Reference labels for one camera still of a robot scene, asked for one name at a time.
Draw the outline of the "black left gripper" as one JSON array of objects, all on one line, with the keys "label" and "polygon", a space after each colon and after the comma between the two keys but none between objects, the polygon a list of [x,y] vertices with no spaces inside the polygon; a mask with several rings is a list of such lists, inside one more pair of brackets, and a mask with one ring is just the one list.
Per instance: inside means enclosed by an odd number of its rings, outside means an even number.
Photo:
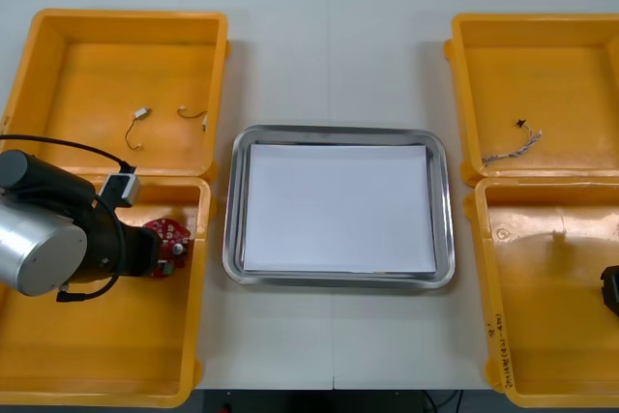
[{"label": "black left gripper", "polygon": [[153,229],[121,223],[123,239],[116,239],[118,260],[115,272],[120,276],[150,276],[161,257],[162,239]]}]

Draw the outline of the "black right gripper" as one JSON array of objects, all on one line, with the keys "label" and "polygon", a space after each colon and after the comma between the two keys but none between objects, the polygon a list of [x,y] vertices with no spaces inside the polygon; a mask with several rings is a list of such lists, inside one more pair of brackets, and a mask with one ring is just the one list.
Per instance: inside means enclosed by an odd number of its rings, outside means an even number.
[{"label": "black right gripper", "polygon": [[606,267],[601,280],[604,305],[615,315],[619,316],[619,266]]}]

